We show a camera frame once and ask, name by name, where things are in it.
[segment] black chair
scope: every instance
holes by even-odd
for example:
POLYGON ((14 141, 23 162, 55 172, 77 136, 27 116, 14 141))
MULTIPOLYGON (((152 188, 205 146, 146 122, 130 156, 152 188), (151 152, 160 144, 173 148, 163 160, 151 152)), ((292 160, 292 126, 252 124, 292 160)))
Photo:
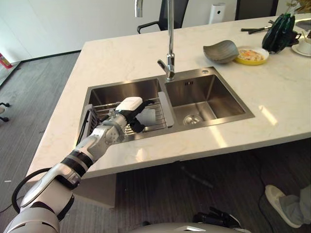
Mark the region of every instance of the black chair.
MULTIPOLYGON (((0 103, 0 105, 4 105, 5 107, 10 107, 9 103, 0 103)), ((4 112, 4 109, 0 107, 0 114, 4 112)), ((4 122, 9 121, 9 118, 7 117, 0 117, 0 120, 3 120, 4 122)))
MULTIPOLYGON (((174 28, 181 28, 189 0, 177 0, 174 4, 174 28)), ((137 27, 140 34, 142 28, 157 24, 161 31, 167 30, 167 0, 162 0, 159 21, 146 23, 137 27)))
POLYGON ((275 16, 278 0, 238 0, 235 20, 275 16))

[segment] chrome faucet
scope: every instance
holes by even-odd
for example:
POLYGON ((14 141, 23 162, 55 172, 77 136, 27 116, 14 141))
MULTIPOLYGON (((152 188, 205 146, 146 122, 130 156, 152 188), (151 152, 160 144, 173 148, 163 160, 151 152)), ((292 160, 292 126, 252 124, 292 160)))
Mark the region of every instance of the chrome faucet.
MULTIPOLYGON (((142 17, 142 1, 135 0, 135 17, 142 17)), ((167 0, 168 5, 168 31, 169 31, 169 52, 166 55, 167 65, 162 60, 158 60, 157 63, 165 71, 167 80, 174 79, 174 66, 175 66, 175 54, 173 53, 173 39, 174 39, 174 0, 167 0)))

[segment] white marble countertop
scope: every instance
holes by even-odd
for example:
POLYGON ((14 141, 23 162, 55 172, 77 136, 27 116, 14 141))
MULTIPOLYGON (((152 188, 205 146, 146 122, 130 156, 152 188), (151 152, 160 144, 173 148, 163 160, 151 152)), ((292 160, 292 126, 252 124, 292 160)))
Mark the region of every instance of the white marble countertop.
MULTIPOLYGON (((296 19, 311 17, 297 15, 296 19)), ((166 134, 111 146, 84 178, 177 160, 207 157, 311 136, 311 59, 285 48, 261 66, 209 61, 203 45, 230 39, 261 47, 260 28, 276 17, 225 22, 174 31, 175 71, 214 66, 255 115, 254 118, 166 134)), ((86 42, 44 132, 28 174, 60 162, 74 148, 89 86, 162 75, 167 32, 86 42)))

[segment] gray bowl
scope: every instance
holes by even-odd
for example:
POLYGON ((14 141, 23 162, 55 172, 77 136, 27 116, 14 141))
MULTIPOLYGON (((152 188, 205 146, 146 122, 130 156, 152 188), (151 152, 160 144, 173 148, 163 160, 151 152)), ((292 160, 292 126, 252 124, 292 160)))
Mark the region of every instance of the gray bowl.
POLYGON ((239 55, 237 46, 231 40, 203 46, 203 52, 208 59, 220 64, 231 62, 239 55))

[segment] plate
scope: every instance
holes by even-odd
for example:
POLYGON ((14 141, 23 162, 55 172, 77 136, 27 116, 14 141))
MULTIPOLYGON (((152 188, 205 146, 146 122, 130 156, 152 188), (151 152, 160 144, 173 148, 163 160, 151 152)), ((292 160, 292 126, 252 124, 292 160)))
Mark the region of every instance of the plate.
POLYGON ((307 54, 307 53, 304 53, 304 52, 300 52, 297 48, 298 48, 299 44, 297 45, 293 45, 292 46, 292 50, 294 50, 296 53, 299 53, 303 56, 307 56, 307 57, 311 57, 311 54, 307 54))
POLYGON ((261 60, 261 61, 247 61, 247 60, 241 59, 239 57, 237 57, 235 59, 236 62, 244 64, 244 65, 248 65, 248 66, 261 65, 261 64, 265 63, 269 57, 269 52, 263 48, 260 48, 260 47, 240 46, 240 47, 238 47, 238 50, 252 50, 252 51, 255 51, 257 53, 260 53, 263 56, 263 60, 261 60))

